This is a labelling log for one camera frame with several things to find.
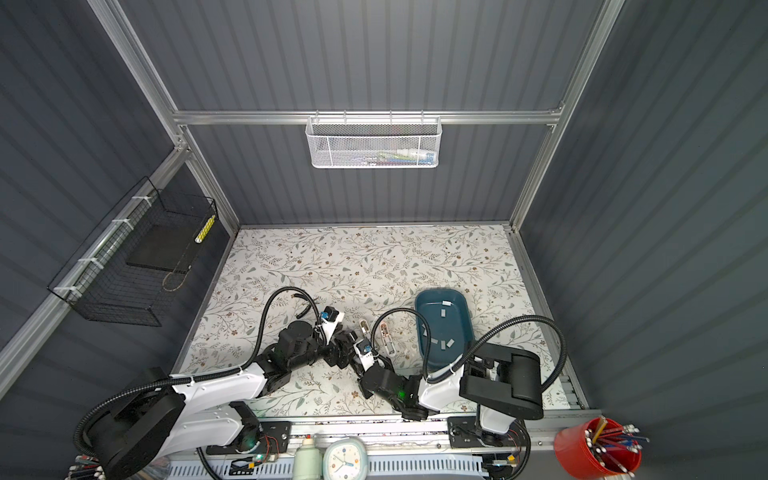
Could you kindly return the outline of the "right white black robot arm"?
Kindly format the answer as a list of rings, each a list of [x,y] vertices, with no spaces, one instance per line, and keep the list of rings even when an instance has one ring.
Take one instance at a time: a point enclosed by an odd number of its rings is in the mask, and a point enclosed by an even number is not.
[[[375,347],[378,327],[394,313],[412,313],[424,327],[431,327],[417,311],[398,307],[383,313],[373,324],[368,337],[353,343],[353,368],[363,396],[376,395],[406,420],[424,421],[445,406],[468,400],[477,405],[477,429],[480,434],[505,435],[512,424],[544,418],[543,394],[562,373],[568,359],[567,343],[554,320],[541,315],[522,315],[499,323],[467,347],[447,366],[428,371],[422,360],[418,375],[398,374],[389,358]],[[545,325],[559,342],[555,366],[546,379],[541,378],[541,360],[524,349],[492,344],[493,337],[513,326],[525,323]]]

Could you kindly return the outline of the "pink small stapler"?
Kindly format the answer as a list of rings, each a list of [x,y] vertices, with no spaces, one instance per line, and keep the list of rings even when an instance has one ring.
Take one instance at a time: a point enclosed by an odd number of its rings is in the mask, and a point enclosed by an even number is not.
[[[386,322],[382,322],[380,324],[380,333],[382,336],[383,343],[385,345],[386,352],[389,356],[393,356],[396,354],[396,345],[392,339],[390,329],[388,327],[388,324]]]

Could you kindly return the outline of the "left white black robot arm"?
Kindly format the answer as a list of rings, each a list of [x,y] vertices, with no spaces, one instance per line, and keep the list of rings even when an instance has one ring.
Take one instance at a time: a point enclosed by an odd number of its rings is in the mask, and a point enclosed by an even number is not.
[[[314,322],[291,322],[269,346],[258,338],[237,367],[188,376],[148,370],[81,418],[73,433],[76,449],[96,458],[107,478],[126,479],[174,450],[195,415],[220,406],[233,410],[233,427],[225,437],[231,442],[243,428],[258,424],[248,400],[277,391],[294,370],[319,360],[346,368],[359,337],[344,328],[343,313],[333,307],[320,310],[301,288],[288,290],[306,301]]]

